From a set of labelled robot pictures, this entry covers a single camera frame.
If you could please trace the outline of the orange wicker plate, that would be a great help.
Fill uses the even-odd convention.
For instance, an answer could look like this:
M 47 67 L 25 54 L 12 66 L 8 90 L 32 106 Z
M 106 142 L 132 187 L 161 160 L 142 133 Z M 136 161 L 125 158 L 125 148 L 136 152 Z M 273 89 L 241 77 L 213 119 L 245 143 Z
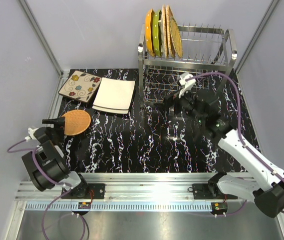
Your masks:
M 65 118 L 64 134 L 75 136 L 83 133 L 91 124 L 91 116 L 88 112 L 75 109 L 62 115 Z

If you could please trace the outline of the floral square ceramic plate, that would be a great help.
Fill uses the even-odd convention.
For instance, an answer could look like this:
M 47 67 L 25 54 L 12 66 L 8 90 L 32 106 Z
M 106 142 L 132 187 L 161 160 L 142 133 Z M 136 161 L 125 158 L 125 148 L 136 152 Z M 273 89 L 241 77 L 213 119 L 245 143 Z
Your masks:
M 99 88 L 101 80 L 102 78 L 99 76 L 76 70 L 60 88 L 58 94 L 79 102 L 88 103 Z

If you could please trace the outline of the white black-rimmed square plate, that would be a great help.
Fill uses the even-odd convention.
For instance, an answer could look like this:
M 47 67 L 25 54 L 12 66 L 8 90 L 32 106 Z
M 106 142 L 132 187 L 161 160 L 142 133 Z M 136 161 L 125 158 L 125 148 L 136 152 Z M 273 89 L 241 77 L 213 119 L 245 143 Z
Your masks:
M 93 105 L 109 109 L 130 109 L 135 88 L 133 80 L 118 80 L 103 77 Z

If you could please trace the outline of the green wicker plate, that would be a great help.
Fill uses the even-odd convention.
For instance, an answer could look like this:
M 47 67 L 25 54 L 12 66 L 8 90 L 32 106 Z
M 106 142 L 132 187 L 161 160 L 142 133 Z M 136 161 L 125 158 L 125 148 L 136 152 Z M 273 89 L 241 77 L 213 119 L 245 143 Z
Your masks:
M 174 58 L 177 55 L 181 59 L 183 56 L 182 40 L 178 24 L 173 17 L 169 20 L 169 39 L 171 56 Z

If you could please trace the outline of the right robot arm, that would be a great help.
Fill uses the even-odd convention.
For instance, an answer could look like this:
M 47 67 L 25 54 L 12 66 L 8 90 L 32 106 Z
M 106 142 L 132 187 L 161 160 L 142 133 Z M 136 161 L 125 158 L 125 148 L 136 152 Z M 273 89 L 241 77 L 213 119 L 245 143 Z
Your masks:
M 233 177 L 225 172 L 217 173 L 208 181 L 208 193 L 219 199 L 233 195 L 250 202 L 266 216 L 275 218 L 284 212 L 284 170 L 269 161 L 244 140 L 239 127 L 235 127 L 218 112 L 218 97 L 200 90 L 174 92 L 157 103 L 163 115 L 182 110 L 200 125 L 197 135 L 216 143 L 219 148 L 237 160 L 254 178 L 254 181 Z

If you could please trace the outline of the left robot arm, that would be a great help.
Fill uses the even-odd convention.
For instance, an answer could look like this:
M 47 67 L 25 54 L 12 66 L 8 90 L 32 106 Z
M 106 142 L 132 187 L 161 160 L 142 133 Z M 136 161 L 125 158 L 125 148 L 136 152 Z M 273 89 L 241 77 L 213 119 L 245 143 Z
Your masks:
M 60 146 L 66 130 L 66 118 L 44 119 L 42 122 L 53 126 L 29 128 L 28 138 L 37 140 L 39 146 L 21 157 L 32 183 L 41 192 L 61 186 L 62 193 L 70 199 L 90 196 L 88 183 L 81 174 L 68 168 Z

